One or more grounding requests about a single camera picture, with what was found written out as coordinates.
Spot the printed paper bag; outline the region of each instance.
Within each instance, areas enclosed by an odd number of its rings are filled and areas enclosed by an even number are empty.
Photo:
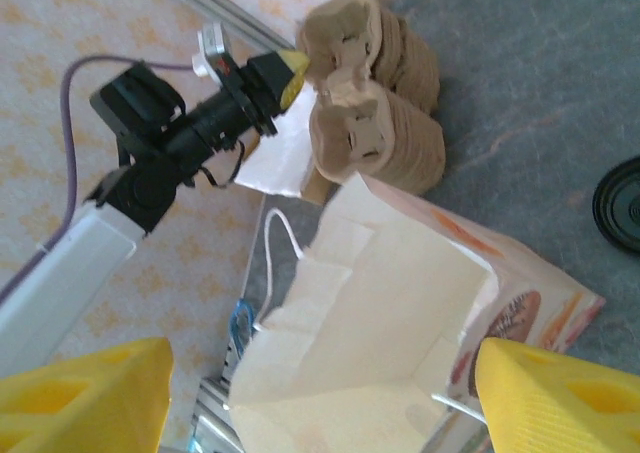
[[[520,243],[356,175],[236,370],[234,427],[247,453],[420,452],[450,418],[432,394],[475,401],[469,378],[484,336],[544,336],[554,347],[594,305]],[[477,432],[473,421],[454,443]],[[445,441],[454,427],[431,451],[459,451]]]

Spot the blue cable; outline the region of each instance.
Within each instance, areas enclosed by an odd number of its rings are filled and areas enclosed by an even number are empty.
[[[251,305],[247,301],[242,298],[239,299],[236,307],[231,313],[231,318],[229,318],[229,336],[231,337],[231,341],[233,341],[233,346],[235,346],[239,358],[242,358],[242,355],[244,355],[245,346],[240,338],[240,325],[238,324],[238,319],[243,311],[247,315],[248,337],[251,338],[253,334],[255,316]]]

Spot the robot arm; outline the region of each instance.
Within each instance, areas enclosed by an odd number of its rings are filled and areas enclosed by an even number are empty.
[[[309,63],[289,50],[253,57],[243,67],[224,49],[206,61],[221,88],[189,113],[178,92],[142,62],[92,95],[91,105],[116,134],[120,167],[2,303],[0,378],[47,361],[100,287],[161,221],[178,186],[193,187],[199,171],[208,173],[205,161],[234,149],[251,127],[276,134],[272,118],[293,102]]]

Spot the yellow object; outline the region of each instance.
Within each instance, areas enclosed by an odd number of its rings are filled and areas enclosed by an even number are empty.
[[[151,338],[0,379],[0,453],[156,453],[172,368]]]
[[[301,51],[295,50],[280,50],[278,51],[278,55],[293,72],[293,78],[282,92],[282,97],[280,97],[280,108],[286,110],[296,99],[300,90],[302,90],[304,74],[311,60]]]
[[[640,452],[640,377],[488,338],[476,383],[496,453]]]

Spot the black round object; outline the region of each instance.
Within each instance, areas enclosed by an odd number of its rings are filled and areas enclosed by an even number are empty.
[[[602,179],[593,195],[593,217],[607,240],[640,254],[640,156]]]

